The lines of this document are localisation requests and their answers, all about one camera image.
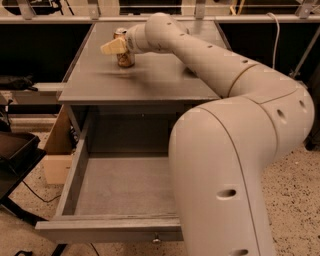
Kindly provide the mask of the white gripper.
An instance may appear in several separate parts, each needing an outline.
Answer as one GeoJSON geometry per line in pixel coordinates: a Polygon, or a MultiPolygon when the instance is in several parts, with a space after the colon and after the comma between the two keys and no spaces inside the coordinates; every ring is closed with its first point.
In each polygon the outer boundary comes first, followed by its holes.
{"type": "Polygon", "coordinates": [[[150,51],[144,24],[138,24],[129,28],[125,38],[126,41],[123,37],[118,37],[105,43],[100,47],[101,52],[105,55],[116,55],[126,53],[128,50],[134,54],[142,54],[150,51]]]}

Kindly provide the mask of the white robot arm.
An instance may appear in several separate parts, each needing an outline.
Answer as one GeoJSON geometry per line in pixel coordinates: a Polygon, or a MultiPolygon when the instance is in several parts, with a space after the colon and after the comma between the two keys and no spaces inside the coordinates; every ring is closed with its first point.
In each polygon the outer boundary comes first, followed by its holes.
{"type": "Polygon", "coordinates": [[[190,35],[164,13],[151,15],[101,50],[172,53],[219,97],[185,112],[169,141],[188,256],[276,256],[261,175],[309,134],[315,110],[307,89],[190,35]]]}

